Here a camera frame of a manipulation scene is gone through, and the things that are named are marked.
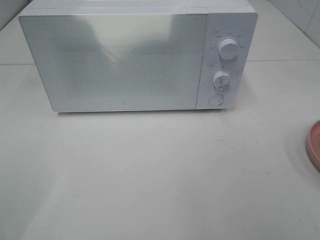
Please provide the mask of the round door release button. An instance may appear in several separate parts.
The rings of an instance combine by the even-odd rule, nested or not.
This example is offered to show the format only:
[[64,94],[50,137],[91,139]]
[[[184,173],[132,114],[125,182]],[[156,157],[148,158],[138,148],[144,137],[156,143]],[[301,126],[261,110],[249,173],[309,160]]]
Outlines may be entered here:
[[209,97],[208,103],[211,106],[220,106],[224,102],[224,96],[222,94],[213,94]]

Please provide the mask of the white microwave door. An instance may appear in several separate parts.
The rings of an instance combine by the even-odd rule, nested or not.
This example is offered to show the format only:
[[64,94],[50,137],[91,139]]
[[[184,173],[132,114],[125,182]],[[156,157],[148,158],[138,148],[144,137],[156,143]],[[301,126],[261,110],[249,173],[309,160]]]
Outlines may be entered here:
[[206,14],[22,16],[55,112],[194,109]]

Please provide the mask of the pink plate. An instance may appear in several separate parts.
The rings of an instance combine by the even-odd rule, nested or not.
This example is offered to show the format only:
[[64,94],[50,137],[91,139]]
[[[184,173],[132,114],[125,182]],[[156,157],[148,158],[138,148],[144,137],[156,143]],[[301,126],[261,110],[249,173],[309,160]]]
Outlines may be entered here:
[[320,120],[315,122],[308,130],[306,153],[314,168],[320,172]]

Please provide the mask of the lower white timer knob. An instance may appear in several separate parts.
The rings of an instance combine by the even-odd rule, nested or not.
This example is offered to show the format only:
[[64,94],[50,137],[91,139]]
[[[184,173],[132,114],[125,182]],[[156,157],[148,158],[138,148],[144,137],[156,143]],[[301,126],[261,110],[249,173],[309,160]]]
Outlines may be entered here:
[[213,77],[212,82],[215,88],[224,88],[232,81],[231,75],[227,71],[217,71]]

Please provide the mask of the white microwave oven body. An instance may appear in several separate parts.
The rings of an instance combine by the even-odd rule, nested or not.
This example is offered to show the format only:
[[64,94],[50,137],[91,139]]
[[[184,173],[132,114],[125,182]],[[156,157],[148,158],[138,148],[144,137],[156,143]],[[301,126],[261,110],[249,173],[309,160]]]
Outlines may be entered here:
[[[23,16],[78,15],[191,15],[206,14],[207,24],[196,106],[189,110],[230,109],[234,106],[252,43],[258,14],[246,0],[34,0]],[[231,60],[219,56],[218,43],[232,37],[238,54]],[[213,75],[226,71],[231,82],[215,88]],[[211,106],[209,97],[221,94],[223,104]]]

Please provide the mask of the upper white power knob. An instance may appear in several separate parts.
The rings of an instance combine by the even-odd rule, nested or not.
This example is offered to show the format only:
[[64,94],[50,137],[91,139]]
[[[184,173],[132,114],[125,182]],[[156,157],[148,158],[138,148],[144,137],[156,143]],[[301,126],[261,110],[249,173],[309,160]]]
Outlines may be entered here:
[[219,56],[223,60],[232,60],[238,55],[239,44],[234,37],[223,38],[217,45]]

